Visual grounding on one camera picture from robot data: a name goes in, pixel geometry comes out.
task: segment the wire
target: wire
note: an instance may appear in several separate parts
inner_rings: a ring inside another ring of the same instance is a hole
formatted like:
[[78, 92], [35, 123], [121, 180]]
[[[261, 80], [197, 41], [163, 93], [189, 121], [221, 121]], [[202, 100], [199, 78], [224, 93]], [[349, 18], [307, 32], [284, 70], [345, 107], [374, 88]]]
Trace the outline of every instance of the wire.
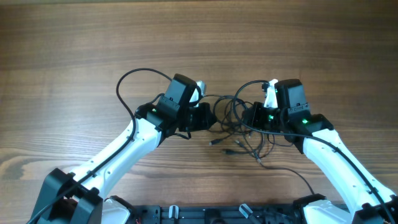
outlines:
[[151, 102], [148, 102], [148, 103], [146, 103], [146, 104], [144, 104], [144, 105], [139, 106], [139, 107], [137, 108], [137, 110], [141, 109], [141, 108], [144, 107], [145, 105], [149, 105], [149, 104], [155, 103], [155, 101], [156, 101], [159, 97], [161, 97], [161, 96], [164, 96], [164, 93], [159, 93]]
[[309, 138], [309, 139], [313, 139], [313, 140], [322, 142], [323, 144], [326, 144], [327, 146], [331, 147], [335, 152], [337, 152], [338, 154], [340, 154], [340, 155], [343, 157], [343, 159], [345, 159], [345, 160], [351, 165], [351, 167], [358, 173], [358, 175], [363, 179], [363, 181], [365, 182], [365, 184], [369, 187], [370, 191], [371, 191], [371, 192], [374, 194], [374, 196], [379, 200], [380, 205], [381, 205], [381, 207], [383, 208], [383, 210], [386, 212], [387, 217], [388, 217], [389, 221], [391, 222], [391, 224], [396, 224], [395, 221], [394, 221], [394, 219], [393, 219], [393, 217], [392, 217], [392, 215], [391, 215], [390, 210], [387, 208], [387, 206], [386, 206], [386, 204], [384, 203], [383, 199], [381, 198], [381, 196], [379, 195], [379, 193], [377, 192], [377, 190], [372, 186], [372, 184], [370, 183], [370, 181], [368, 181], [368, 179], [367, 179], [367, 178], [365, 177], [365, 175], [358, 169], [358, 167], [354, 164], [354, 162], [351, 161], [351, 159], [349, 159], [338, 147], [332, 145], [332, 143], [330, 143], [330, 142], [328, 142], [328, 141], [325, 141], [325, 140], [323, 140], [323, 139], [321, 139], [321, 138], [315, 137], [315, 136], [309, 136], [309, 135], [304, 135], [304, 134], [274, 133], [274, 132], [271, 132], [271, 131], [264, 131], [264, 130], [261, 130], [261, 129], [257, 129], [257, 128], [250, 127], [249, 125], [243, 123], [242, 119], [238, 116], [238, 113], [236, 112], [236, 101], [238, 100], [238, 95], [239, 95], [239, 93], [240, 93], [244, 88], [246, 88], [248, 85], [252, 85], [252, 84], [255, 84], [255, 83], [267, 83], [267, 82], [268, 82], [268, 81], [265, 81], [265, 80], [254, 80], [254, 81], [251, 81], [251, 82], [248, 82], [248, 83], [244, 84], [243, 86], [241, 86], [241, 87], [237, 90], [237, 92], [236, 92], [236, 94], [235, 94], [235, 97], [234, 97], [234, 99], [233, 99], [233, 102], [232, 102], [232, 104], [233, 104], [233, 105], [232, 105], [232, 108], [233, 108], [234, 115], [235, 115], [236, 119], [238, 120], [238, 122], [239, 122], [241, 125], [243, 125], [244, 127], [248, 128], [248, 129], [250, 129], [250, 130], [252, 130], [252, 131], [256, 131], [256, 132], [262, 133], [262, 134], [274, 134], [274, 135], [281, 135], [281, 136], [293, 136], [293, 137], [300, 137], [300, 138]]
[[[239, 98], [237, 98], [236, 96], [231, 96], [231, 95], [206, 95], [205, 97], [207, 97], [207, 96], [217, 96], [217, 97], [218, 97], [218, 99], [216, 100], [216, 102], [215, 102], [214, 105], [213, 105], [213, 114], [214, 114], [214, 115], [216, 115], [216, 108], [217, 108], [217, 105], [218, 105], [221, 101], [223, 101], [223, 100], [229, 100], [229, 101], [227, 102], [227, 104], [225, 105], [225, 107], [224, 107], [224, 118], [223, 118], [223, 119], [219, 119], [219, 118], [216, 116], [216, 117], [217, 117], [217, 122], [220, 123], [220, 125], [221, 125], [221, 131], [211, 131], [211, 130], [209, 130], [210, 132], [216, 132], [216, 133], [229, 133], [227, 136], [225, 136], [225, 137], [223, 137], [223, 138], [221, 138], [221, 139], [216, 139], [216, 140], [217, 140], [217, 143], [219, 143], [220, 141], [222, 141], [222, 140], [224, 140], [224, 139], [226, 139], [226, 138], [231, 137], [232, 135], [240, 135], [240, 136], [243, 137], [244, 142], [246, 143], [246, 145], [249, 146], [249, 149], [248, 149], [243, 143], [241, 143], [240, 141], [237, 141], [236, 143], [237, 143], [241, 148], [244, 149], [243, 152], [242, 152], [242, 151], [234, 151], [234, 150], [232, 150], [232, 149], [223, 149], [222, 152], [224, 152], [225, 154], [228, 154], [228, 155], [234, 155], [234, 154], [237, 154], [237, 155], [249, 154], [251, 157], [255, 158], [255, 159], [258, 161], [258, 163], [260, 164], [260, 166], [262, 166], [262, 167], [265, 168], [265, 169], [270, 169], [270, 170], [287, 170], [287, 171], [291, 171], [291, 172], [293, 172], [294, 174], [298, 175], [301, 179], [304, 180], [304, 182], [305, 182], [306, 185], [308, 186], [309, 190], [311, 191], [311, 194], [315, 194], [315, 192], [314, 192], [313, 189], [311, 188], [311, 186], [310, 186], [310, 184], [308, 183], [308, 181], [307, 181], [302, 175], [300, 175], [298, 172], [296, 172], [296, 171], [294, 171], [294, 170], [292, 170], [292, 169], [286, 168], [286, 167], [265, 166], [265, 165], [262, 163], [261, 159], [263, 159], [263, 158], [265, 158], [266, 156], [268, 156], [268, 155], [272, 152], [272, 150], [274, 149], [274, 146], [275, 146], [275, 145], [277, 145], [277, 146], [282, 146], [282, 147], [289, 147], [289, 146], [276, 144], [276, 143], [275, 143], [275, 136], [274, 136], [274, 135], [272, 135], [272, 137], [273, 137], [273, 142], [271, 142], [271, 141], [269, 140], [269, 135], [267, 135], [267, 139], [268, 139], [269, 143], [272, 145], [272, 147], [271, 147], [271, 148], [268, 150], [268, 152], [266, 152], [264, 155], [260, 155], [262, 148], [263, 148], [263, 147], [265, 146], [265, 144], [266, 144], [266, 140], [265, 140], [266, 137], [265, 137], [265, 135], [264, 135], [264, 134], [261, 134], [261, 142], [260, 142], [260, 144], [258, 145], [258, 147], [254, 149], [254, 148], [249, 144], [249, 141], [248, 141], [248, 139], [247, 139], [247, 137], [246, 137], [246, 135], [247, 135], [247, 134], [250, 134], [251, 131], [243, 130], [243, 128], [242, 128], [242, 127], [243, 127], [243, 126], [242, 126], [242, 123], [239, 122], [239, 120], [238, 120], [238, 122], [232, 120], [232, 112], [233, 112], [233, 109], [236, 110], [236, 107], [239, 106], [239, 105], [241, 105], [241, 106], [243, 107], [244, 110], [247, 110], [248, 107], [246, 106], [246, 104], [252, 105], [252, 103], [247, 102], [247, 101], [243, 101], [242, 99], [239, 99]], [[236, 101], [238, 101], [238, 104], [237, 104], [236, 106], [235, 106], [235, 104], [233, 103], [233, 102], [234, 102], [234, 99], [236, 99]]]
[[[126, 78], [128, 75], [134, 73], [134, 72], [138, 72], [138, 71], [150, 71], [150, 72], [155, 72], [158, 73], [159, 75], [162, 75], [163, 77], [167, 78], [168, 80], [172, 81], [172, 79], [163, 74], [160, 71], [151, 69], [151, 68], [137, 68], [134, 70], [131, 70], [130, 72], [127, 72], [126, 74], [124, 74], [118, 81], [118, 84], [116, 85], [116, 96], [118, 96], [119, 101], [122, 103], [122, 105], [125, 107], [125, 109], [127, 110], [127, 112], [129, 113], [131, 120], [132, 120], [132, 131], [131, 131], [131, 135], [127, 138], [126, 142], [124, 142], [124, 144], [118, 149], [116, 150], [114, 153], [112, 153], [108, 158], [106, 158], [102, 163], [100, 163], [98, 166], [96, 166], [93, 170], [90, 170], [83, 178], [81, 178], [77, 183], [75, 183], [74, 185], [72, 185], [71, 187], [69, 187], [69, 189], [63, 191], [62, 193], [60, 193], [55, 199], [53, 199], [49, 204], [47, 204], [44, 208], [42, 208], [39, 212], [36, 213], [36, 215], [34, 215], [28, 222], [27, 224], [31, 224], [31, 223], [35, 223], [40, 216], [47, 211], [53, 204], [55, 204], [56, 202], [58, 202], [60, 199], [64, 198], [64, 196], [66, 196], [67, 194], [69, 194], [70, 192], [72, 192], [73, 190], [75, 190], [81, 183], [83, 183], [84, 181], [86, 181], [88, 178], [90, 178], [92, 175], [94, 175], [96, 172], [98, 172], [105, 164], [107, 164], [110, 160], [112, 160], [115, 156], [117, 156], [133, 139], [134, 134], [136, 133], [136, 119], [135, 116], [133, 115], [132, 111], [130, 110], [130, 108], [128, 107], [128, 105], [124, 102], [124, 100], [122, 99], [122, 97], [119, 94], [119, 87], [121, 82], [123, 81], [124, 78]], [[157, 95], [157, 97], [152, 101], [156, 101], [156, 99], [158, 99], [158, 97], [160, 97], [163, 93]]]
[[187, 134], [188, 134], [188, 136], [185, 136], [185, 135], [180, 134], [180, 133], [174, 133], [173, 135], [181, 137], [181, 138], [186, 139], [186, 140], [191, 139], [192, 136], [191, 136], [191, 132], [189, 130], [187, 130]]

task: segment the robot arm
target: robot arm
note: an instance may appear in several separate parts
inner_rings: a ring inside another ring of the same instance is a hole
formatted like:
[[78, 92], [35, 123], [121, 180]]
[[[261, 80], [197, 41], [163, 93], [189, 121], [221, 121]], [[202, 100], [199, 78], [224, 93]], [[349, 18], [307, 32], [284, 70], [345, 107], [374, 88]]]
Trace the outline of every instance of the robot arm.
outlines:
[[[136, 111], [135, 133], [133, 122], [111, 144], [106, 146], [94, 158], [73, 169], [69, 174], [59, 169], [46, 176], [36, 201], [32, 218], [44, 207], [51, 205], [37, 223], [124, 223], [131, 211], [116, 200], [103, 202], [118, 180], [142, 157], [153, 151], [166, 138], [179, 135], [189, 139], [191, 131], [208, 129], [216, 122], [208, 103], [198, 104], [203, 96], [205, 84], [176, 74], [166, 93], [159, 98], [157, 105], [147, 103]], [[188, 133], [188, 137], [176, 134]], [[116, 156], [110, 158], [126, 143], [129, 136], [133, 139]], [[79, 184], [79, 180], [91, 176]], [[67, 189], [74, 189], [66, 198], [52, 204], [55, 198]]]
[[[384, 202], [392, 204], [392, 200], [397, 200], [395, 193], [374, 178], [352, 155], [333, 125], [324, 116], [310, 114], [310, 107], [305, 100], [303, 86], [299, 80], [281, 82], [273, 80], [269, 82], [265, 92], [266, 102], [262, 115], [266, 117], [267, 114], [273, 114], [277, 115], [276, 117], [279, 119], [270, 119], [267, 126], [263, 128], [278, 129], [285, 133], [311, 135], [331, 143], [355, 164], [365, 178], [371, 182]], [[365, 219], [372, 220], [372, 223], [382, 223], [382, 217], [378, 214], [383, 213], [380, 201], [346, 159], [330, 146], [314, 139], [285, 138], [289, 142], [294, 142], [299, 151], [322, 170], [341, 195], [349, 210], [347, 213], [333, 206], [326, 197], [322, 196], [318, 200], [319, 195], [315, 195], [310, 201], [307, 200], [306, 205], [302, 207], [302, 215], [307, 223], [319, 223], [320, 220], [324, 223], [351, 223], [354, 220], [355, 223], [358, 220], [364, 220], [361, 217], [364, 213], [368, 213], [370, 218]]]

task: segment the cable connector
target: cable connector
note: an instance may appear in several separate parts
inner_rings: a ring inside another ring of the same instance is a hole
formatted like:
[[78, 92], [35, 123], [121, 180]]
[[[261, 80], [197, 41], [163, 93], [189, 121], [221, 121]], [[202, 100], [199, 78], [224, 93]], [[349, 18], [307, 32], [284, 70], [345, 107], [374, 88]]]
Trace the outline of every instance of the cable connector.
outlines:
[[209, 142], [209, 146], [218, 144], [218, 143], [222, 142], [223, 140], [224, 140], [224, 139], [214, 139], [214, 140], [212, 140], [212, 141]]
[[262, 161], [261, 161], [260, 158], [257, 159], [257, 162], [258, 162], [260, 165], [262, 165]]
[[237, 145], [239, 145], [239, 146], [241, 146], [242, 148], [244, 148], [244, 144], [243, 143], [241, 143], [241, 141], [239, 141], [239, 140], [237, 140], [237, 139], [235, 139], [235, 141], [234, 141]]
[[231, 149], [222, 149], [221, 152], [226, 155], [235, 155], [236, 154], [236, 151], [231, 150]]

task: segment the wood grain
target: wood grain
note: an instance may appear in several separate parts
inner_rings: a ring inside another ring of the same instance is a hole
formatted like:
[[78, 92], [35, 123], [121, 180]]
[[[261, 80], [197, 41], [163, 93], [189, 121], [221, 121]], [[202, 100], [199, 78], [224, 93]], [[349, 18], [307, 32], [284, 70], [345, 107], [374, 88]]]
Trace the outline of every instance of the wood grain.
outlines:
[[[255, 79], [299, 78], [312, 112], [324, 114], [364, 166], [397, 192], [397, 37], [394, 2], [1, 6], [0, 223], [25, 222], [52, 169], [68, 172], [118, 136], [129, 116], [115, 86], [137, 67], [203, 80], [208, 94], [233, 94]], [[126, 78], [121, 93], [137, 108], [167, 86], [142, 72]], [[259, 86], [242, 97], [263, 100]], [[309, 194], [297, 176], [225, 156], [222, 148], [238, 149], [232, 139], [210, 147], [212, 138], [206, 131], [189, 141], [169, 138], [112, 194], [135, 205], [260, 204]], [[277, 147], [265, 163], [293, 168], [316, 192], [341, 201], [296, 149]]]
[[101, 3], [101, 2], [169, 2], [187, 0], [0, 0], [0, 5], [17, 4], [76, 4], [76, 3]]

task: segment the table surface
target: table surface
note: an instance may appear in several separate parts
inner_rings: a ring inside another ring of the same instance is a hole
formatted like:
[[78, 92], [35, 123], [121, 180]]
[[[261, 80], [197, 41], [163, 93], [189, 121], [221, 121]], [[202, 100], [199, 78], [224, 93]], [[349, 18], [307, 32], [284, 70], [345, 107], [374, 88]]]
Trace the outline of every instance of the table surface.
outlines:
[[[121, 133], [129, 115], [115, 86], [139, 67], [203, 80], [208, 94], [221, 95], [251, 80], [299, 78], [312, 113], [324, 114], [364, 166], [398, 191], [396, 8], [293, 0], [0, 7], [0, 223], [25, 222], [51, 170], [70, 171]], [[121, 94], [135, 109], [168, 84], [142, 72], [126, 78]], [[264, 100], [260, 86], [242, 98]], [[290, 172], [220, 153], [239, 150], [236, 138], [209, 146], [223, 136], [168, 138], [111, 194], [134, 205], [290, 203], [309, 194]], [[264, 163], [297, 170], [341, 202], [294, 147], [276, 147]]]

